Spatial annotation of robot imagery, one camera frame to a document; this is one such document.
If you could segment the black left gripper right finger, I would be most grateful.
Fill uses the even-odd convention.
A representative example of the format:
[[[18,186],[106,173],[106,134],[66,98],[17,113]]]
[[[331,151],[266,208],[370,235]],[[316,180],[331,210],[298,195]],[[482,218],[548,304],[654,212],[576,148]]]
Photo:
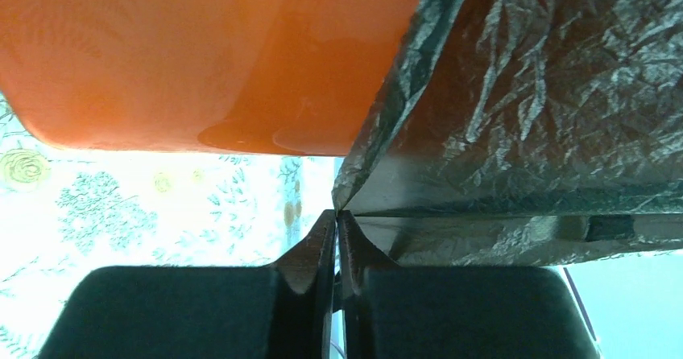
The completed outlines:
[[[350,358],[598,358],[564,278],[530,266],[401,266],[337,216]]]

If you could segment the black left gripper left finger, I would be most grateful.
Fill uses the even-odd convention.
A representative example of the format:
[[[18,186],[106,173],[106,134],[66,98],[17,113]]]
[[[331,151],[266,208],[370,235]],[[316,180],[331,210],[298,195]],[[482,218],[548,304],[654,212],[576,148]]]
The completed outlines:
[[[108,266],[69,296],[41,358],[327,358],[336,215],[263,266]]]

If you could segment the black plastic trash bag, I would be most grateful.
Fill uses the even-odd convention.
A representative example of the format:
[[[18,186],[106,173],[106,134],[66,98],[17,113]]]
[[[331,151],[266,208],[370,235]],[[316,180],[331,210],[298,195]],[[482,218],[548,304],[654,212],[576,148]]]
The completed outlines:
[[[682,0],[419,0],[332,192],[405,265],[682,247]]]

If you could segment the orange plastic trash bin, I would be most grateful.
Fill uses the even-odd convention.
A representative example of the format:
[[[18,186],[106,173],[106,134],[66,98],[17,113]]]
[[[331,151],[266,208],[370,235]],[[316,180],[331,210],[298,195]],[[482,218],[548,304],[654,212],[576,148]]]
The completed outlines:
[[[418,0],[1,0],[1,90],[40,141],[345,155]]]

